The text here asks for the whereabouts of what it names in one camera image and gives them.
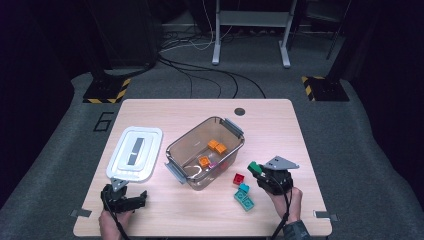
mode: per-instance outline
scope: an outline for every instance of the table leg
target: table leg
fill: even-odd
[[[279,41],[279,45],[280,45],[280,52],[281,52],[281,58],[283,60],[283,66],[284,68],[290,68],[290,60],[289,60],[289,54],[287,53],[287,39],[290,35],[290,28],[291,28],[291,24],[293,22],[293,16],[294,16],[294,10],[296,8],[296,3],[297,0],[293,0],[291,7],[290,7],[290,12],[287,15],[287,20],[286,20],[286,29],[284,30],[284,37],[282,41]]]
[[[216,20],[215,20],[215,48],[213,50],[212,65],[219,64],[221,53],[221,21],[220,21],[220,0],[216,0]]]

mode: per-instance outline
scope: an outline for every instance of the round hole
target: round hole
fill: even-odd
[[[236,109],[234,110],[234,113],[235,113],[237,116],[243,116],[243,115],[246,113],[246,111],[245,111],[243,108],[236,108]]]

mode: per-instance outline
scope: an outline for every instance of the transparent plastic container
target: transparent plastic container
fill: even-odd
[[[226,149],[213,148],[212,142]],[[184,134],[166,149],[168,169],[180,181],[200,191],[227,170],[244,144],[243,131],[229,119],[211,117]],[[201,159],[209,160],[205,166]]]

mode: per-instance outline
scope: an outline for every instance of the orange block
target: orange block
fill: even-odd
[[[207,156],[201,156],[199,158],[199,164],[202,168],[206,168],[211,164],[211,161],[209,161],[209,158]]]
[[[217,151],[219,154],[223,154],[227,150],[227,147],[220,143],[215,147],[215,151]]]
[[[213,150],[215,150],[215,147],[218,146],[218,144],[219,144],[219,142],[217,142],[216,140],[212,139],[208,143],[208,148],[213,151]]]

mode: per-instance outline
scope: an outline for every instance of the container handle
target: container handle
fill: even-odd
[[[177,178],[177,180],[181,184],[184,184],[187,182],[187,179],[185,178],[185,176],[175,167],[175,165],[172,162],[165,163],[165,166]]]
[[[225,120],[221,121],[221,124],[226,127],[230,132],[240,138],[244,133],[239,126],[233,123],[230,119],[225,118]]]

